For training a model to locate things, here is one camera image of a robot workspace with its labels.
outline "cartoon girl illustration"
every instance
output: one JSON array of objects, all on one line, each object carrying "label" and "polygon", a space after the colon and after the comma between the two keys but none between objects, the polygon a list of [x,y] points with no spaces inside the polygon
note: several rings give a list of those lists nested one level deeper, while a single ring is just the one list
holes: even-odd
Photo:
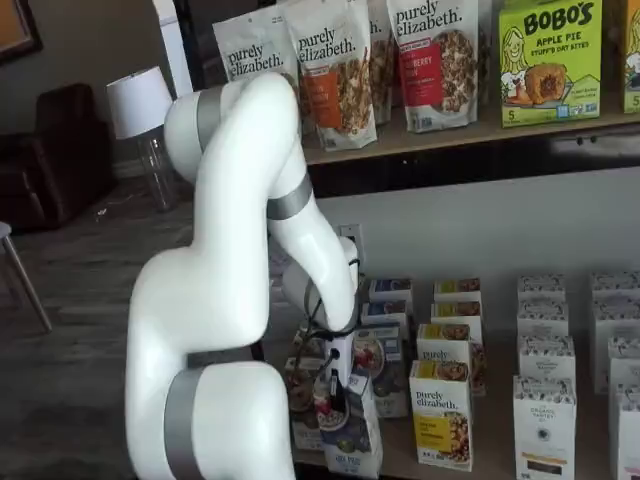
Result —
[{"label": "cartoon girl illustration", "polygon": [[524,58],[524,35],[517,27],[511,27],[504,36],[502,47],[502,91],[505,103],[531,105],[524,84],[529,65]]},{"label": "cartoon girl illustration", "polygon": [[640,10],[636,10],[631,17],[629,25],[628,49],[630,52],[625,65],[625,73],[628,86],[640,87]]}]

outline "lamp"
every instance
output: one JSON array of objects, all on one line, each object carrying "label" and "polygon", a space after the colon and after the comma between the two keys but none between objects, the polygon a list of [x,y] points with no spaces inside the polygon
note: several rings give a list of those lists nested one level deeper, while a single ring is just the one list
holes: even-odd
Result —
[{"label": "lamp", "polygon": [[116,139],[135,138],[149,188],[160,211],[176,204],[174,175],[162,130],[173,103],[159,67],[143,70],[107,85]]}]

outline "electrical outlet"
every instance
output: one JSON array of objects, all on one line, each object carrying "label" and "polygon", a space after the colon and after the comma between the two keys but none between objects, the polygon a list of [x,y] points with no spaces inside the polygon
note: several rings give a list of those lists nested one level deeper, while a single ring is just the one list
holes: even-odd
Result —
[{"label": "electrical outlet", "polygon": [[360,263],[364,264],[364,239],[362,237],[362,226],[360,224],[354,225],[338,225],[336,227],[336,233],[341,237],[347,237],[356,244],[358,249],[358,258]]}]

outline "picture frame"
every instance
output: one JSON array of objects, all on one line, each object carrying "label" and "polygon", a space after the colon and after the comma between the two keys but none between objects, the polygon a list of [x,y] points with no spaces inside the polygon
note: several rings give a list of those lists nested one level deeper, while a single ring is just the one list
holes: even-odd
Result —
[{"label": "picture frame", "polygon": [[29,0],[0,0],[0,65],[42,48]]}]

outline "white lampshade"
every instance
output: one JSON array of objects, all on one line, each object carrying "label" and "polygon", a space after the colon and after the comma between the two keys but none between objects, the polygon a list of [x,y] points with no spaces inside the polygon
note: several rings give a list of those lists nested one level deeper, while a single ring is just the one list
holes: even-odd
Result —
[{"label": "white lampshade", "polygon": [[173,103],[160,67],[110,83],[107,95],[118,140],[136,137],[163,125]]}]

